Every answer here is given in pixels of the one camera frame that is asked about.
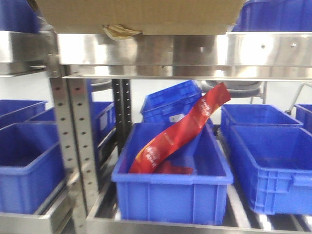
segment white wall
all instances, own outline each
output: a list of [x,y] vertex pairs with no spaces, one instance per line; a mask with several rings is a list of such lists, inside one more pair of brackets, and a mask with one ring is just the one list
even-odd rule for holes
[[[147,94],[170,87],[182,80],[131,80],[132,112],[133,122],[141,121],[140,109]],[[269,82],[267,92],[267,103],[273,104],[282,109],[288,110],[295,92],[300,85],[299,82]],[[312,88],[305,87],[299,96],[298,103],[312,104]],[[49,87],[49,80],[46,73],[32,75],[0,78],[0,99],[36,99],[47,100],[47,108],[53,105]],[[112,90],[94,93],[96,101],[113,100]],[[229,103],[249,103],[250,98],[233,98]],[[260,98],[255,98],[254,103],[261,103]],[[220,123],[220,111],[212,116],[214,123]]]

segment cardboard box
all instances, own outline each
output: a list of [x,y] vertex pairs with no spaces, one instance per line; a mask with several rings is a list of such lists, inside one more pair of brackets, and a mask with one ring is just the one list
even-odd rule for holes
[[57,33],[103,33],[122,25],[147,35],[224,34],[245,0],[28,0]]

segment crate handle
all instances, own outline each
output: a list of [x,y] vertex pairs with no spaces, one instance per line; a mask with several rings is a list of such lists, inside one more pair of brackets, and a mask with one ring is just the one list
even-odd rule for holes
[[294,186],[312,187],[312,176],[293,175],[292,181]]

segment blue storage bin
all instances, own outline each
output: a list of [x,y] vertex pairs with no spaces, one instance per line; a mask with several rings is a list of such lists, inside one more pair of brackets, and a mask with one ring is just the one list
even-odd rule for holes
[[302,128],[233,126],[230,160],[252,210],[312,214],[312,135]]
[[27,0],[0,0],[0,31],[38,33],[40,24]]
[[0,212],[34,213],[64,176],[56,125],[0,130]]
[[[113,102],[93,102],[93,115],[96,125],[97,142],[100,143],[104,137],[114,128],[116,124],[116,114]],[[51,108],[42,112],[28,121],[55,122],[54,109]]]
[[46,101],[0,100],[0,128],[19,123],[43,112]]
[[247,1],[233,31],[312,31],[312,1]]
[[146,96],[141,113],[144,122],[177,122],[201,97],[193,80],[174,85]]
[[175,166],[194,168],[193,175],[128,173],[143,146],[170,125],[134,125],[112,175],[122,219],[222,224],[227,185],[233,176],[207,125],[193,141],[168,157]]
[[225,104],[221,110],[221,131],[227,141],[233,125],[303,126],[303,123],[272,105]]
[[295,104],[296,119],[303,122],[303,128],[312,133],[312,104]]

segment red plastic wrapper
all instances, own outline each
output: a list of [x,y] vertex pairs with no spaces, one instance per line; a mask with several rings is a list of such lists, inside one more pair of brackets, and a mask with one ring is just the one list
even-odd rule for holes
[[194,139],[210,115],[230,99],[230,93],[223,83],[208,91],[183,119],[158,134],[143,147],[129,173],[153,173],[169,155]]

